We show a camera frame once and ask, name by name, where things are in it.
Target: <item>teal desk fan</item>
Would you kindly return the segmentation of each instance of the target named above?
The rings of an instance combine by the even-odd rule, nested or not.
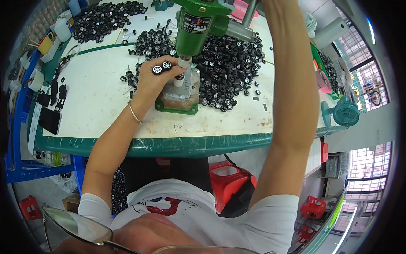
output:
[[[331,126],[331,114],[337,124],[345,127],[353,126],[359,120],[358,107],[354,100],[350,102],[346,96],[342,96],[334,108],[329,108],[327,102],[322,102],[322,116],[327,128]]]

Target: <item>white t-shirt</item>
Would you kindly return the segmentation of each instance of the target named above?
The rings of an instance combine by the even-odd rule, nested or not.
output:
[[[176,179],[151,182],[127,196],[128,208],[111,217],[108,205],[98,196],[83,194],[78,214],[112,230],[149,212],[163,215],[201,245],[242,247],[259,253],[287,253],[294,233],[299,198],[273,195],[257,202],[235,219],[219,217],[214,196]]]

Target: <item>white plastic bottle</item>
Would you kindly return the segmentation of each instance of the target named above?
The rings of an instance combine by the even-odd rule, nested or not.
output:
[[[57,19],[54,31],[61,42],[67,41],[72,36],[72,28],[65,18]]]

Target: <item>white work table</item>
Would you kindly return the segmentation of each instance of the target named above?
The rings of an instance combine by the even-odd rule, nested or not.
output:
[[[139,35],[144,30],[155,28],[157,23],[166,24],[169,18],[175,23],[175,13],[180,6],[175,4],[166,11],[157,12],[154,7],[149,5],[146,5],[148,10],[145,15],[156,18],[145,21],[145,15],[131,16],[132,24],[124,26],[128,29],[128,33],[136,29],[137,35]],[[253,19],[250,27],[254,32],[260,33],[263,40],[263,52],[266,54],[265,59],[273,63],[273,51],[269,49],[273,46],[272,38],[265,24],[266,19],[259,16]],[[131,36],[128,41],[135,41],[136,37]],[[121,43],[122,39],[123,33],[121,29],[118,29],[105,36],[102,43],[90,41],[81,44],[81,51]],[[76,44],[77,41],[71,38],[62,56],[66,55],[67,51]],[[116,46],[80,54],[62,69],[58,82],[62,84],[60,79],[65,78],[64,84],[67,86],[68,93],[61,112],[59,132],[55,136],[43,130],[43,136],[83,140],[97,139],[103,134],[129,100],[129,93],[123,95],[129,87],[126,82],[120,81],[120,77],[125,74],[128,66],[135,71],[138,56],[129,55],[129,48],[134,49],[134,46]],[[141,56],[139,62],[141,63],[143,60],[144,57]],[[239,135],[272,133],[274,65],[269,63],[261,65],[262,68],[258,71],[259,76],[254,78],[254,81],[259,81],[260,86],[258,88],[253,86],[250,89],[250,96],[244,96],[241,92],[239,96],[234,97],[238,104],[233,110],[222,113],[220,110],[199,105],[196,115],[183,115],[159,112],[152,107],[144,118],[145,124],[140,126],[134,138],[143,142],[143,139],[230,135],[238,137]],[[255,89],[259,89],[261,95],[257,96],[254,93]],[[330,107],[335,106],[334,100],[328,94],[321,92],[319,94],[321,101],[327,101]],[[253,100],[253,96],[258,97],[259,100]],[[289,94],[284,96],[288,104],[290,96]],[[337,126],[334,120],[332,120],[332,126]],[[321,114],[317,127],[325,127]]]

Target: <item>white fan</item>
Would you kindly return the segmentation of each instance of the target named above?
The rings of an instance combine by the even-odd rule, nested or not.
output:
[[[313,17],[313,15],[311,15],[310,13],[305,12],[303,14],[304,16],[304,20],[306,22],[306,28],[307,28],[307,32],[309,34],[310,38],[314,38],[316,36],[316,34],[314,33],[314,30],[316,30],[316,26],[317,26],[317,22],[316,19]]]

